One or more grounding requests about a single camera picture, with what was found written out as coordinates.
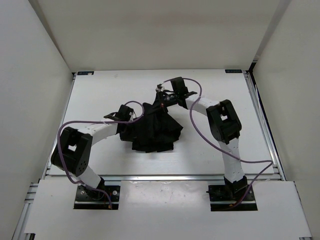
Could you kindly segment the black skirt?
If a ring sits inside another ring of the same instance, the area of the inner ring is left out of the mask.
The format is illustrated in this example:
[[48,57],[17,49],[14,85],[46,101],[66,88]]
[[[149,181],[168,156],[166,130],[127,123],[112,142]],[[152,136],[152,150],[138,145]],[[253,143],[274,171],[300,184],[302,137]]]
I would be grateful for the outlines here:
[[157,94],[153,104],[144,102],[143,116],[131,123],[135,130],[134,140],[122,140],[132,143],[132,150],[145,153],[165,152],[174,149],[174,142],[178,141],[183,130],[169,111],[160,109]]

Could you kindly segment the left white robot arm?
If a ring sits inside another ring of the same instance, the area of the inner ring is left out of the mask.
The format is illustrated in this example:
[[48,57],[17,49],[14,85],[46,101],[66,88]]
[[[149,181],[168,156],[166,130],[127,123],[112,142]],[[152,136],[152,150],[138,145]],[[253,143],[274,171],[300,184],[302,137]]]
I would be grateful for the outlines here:
[[68,121],[58,130],[57,144],[51,155],[51,164],[64,171],[73,184],[87,188],[93,200],[100,200],[105,188],[102,178],[89,167],[91,148],[94,144],[116,135],[132,121],[83,121],[81,129],[69,127],[80,120]]

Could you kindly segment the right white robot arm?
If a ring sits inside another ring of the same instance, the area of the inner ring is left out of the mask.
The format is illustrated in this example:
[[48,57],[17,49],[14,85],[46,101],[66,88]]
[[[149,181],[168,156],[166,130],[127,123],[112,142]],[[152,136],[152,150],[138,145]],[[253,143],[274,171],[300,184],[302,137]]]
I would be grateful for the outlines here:
[[239,154],[242,125],[232,102],[228,99],[220,102],[210,100],[194,91],[181,96],[168,91],[158,91],[156,100],[163,110],[179,105],[190,113],[196,111],[207,117],[210,132],[219,144],[216,149],[222,152],[226,185],[224,193],[230,200],[238,199],[247,188],[248,181]]

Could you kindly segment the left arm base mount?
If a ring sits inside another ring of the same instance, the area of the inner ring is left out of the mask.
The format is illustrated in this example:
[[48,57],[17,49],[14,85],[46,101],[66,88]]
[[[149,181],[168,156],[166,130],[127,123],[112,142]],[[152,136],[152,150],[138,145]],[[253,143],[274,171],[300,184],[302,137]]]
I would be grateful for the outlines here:
[[105,185],[104,191],[108,194],[112,207],[109,205],[109,199],[102,192],[91,191],[78,185],[73,208],[75,210],[118,210],[121,186]]

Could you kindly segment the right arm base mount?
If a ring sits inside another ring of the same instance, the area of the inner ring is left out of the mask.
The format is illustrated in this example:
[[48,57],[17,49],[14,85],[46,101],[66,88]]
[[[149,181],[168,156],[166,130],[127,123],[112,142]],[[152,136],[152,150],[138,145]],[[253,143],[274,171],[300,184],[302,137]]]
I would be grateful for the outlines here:
[[257,203],[254,190],[250,187],[248,193],[246,189],[241,189],[233,194],[226,185],[209,185],[206,191],[209,194],[211,212],[231,212],[231,211],[257,211]]

